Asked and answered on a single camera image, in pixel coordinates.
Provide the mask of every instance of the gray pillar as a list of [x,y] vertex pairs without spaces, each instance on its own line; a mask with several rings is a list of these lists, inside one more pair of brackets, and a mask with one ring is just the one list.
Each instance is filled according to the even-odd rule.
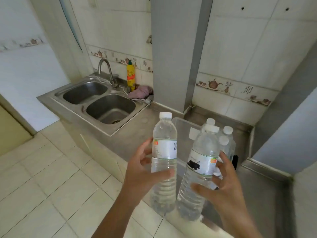
[[212,0],[151,0],[154,101],[191,104]]

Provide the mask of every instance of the bottle label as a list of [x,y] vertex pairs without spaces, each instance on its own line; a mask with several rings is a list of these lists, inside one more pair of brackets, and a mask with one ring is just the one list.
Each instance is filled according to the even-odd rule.
[[196,173],[211,176],[215,170],[216,162],[217,158],[201,155],[192,149],[187,165]]
[[158,159],[176,159],[177,140],[153,139],[152,156]]

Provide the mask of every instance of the stainless steel sink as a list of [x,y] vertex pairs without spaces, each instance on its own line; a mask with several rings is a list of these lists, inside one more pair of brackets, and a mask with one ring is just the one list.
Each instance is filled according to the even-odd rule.
[[95,99],[107,90],[107,86],[98,82],[86,82],[64,93],[63,98],[72,104],[81,104]]
[[[105,73],[94,75],[109,79]],[[121,87],[126,86],[124,80],[118,79],[118,83]],[[112,136],[147,106],[144,102],[130,100],[121,87],[114,88],[98,78],[85,77],[76,84],[65,85],[47,94],[62,107]]]
[[123,120],[135,109],[135,103],[117,94],[104,96],[86,110],[87,114],[105,124],[115,124]]

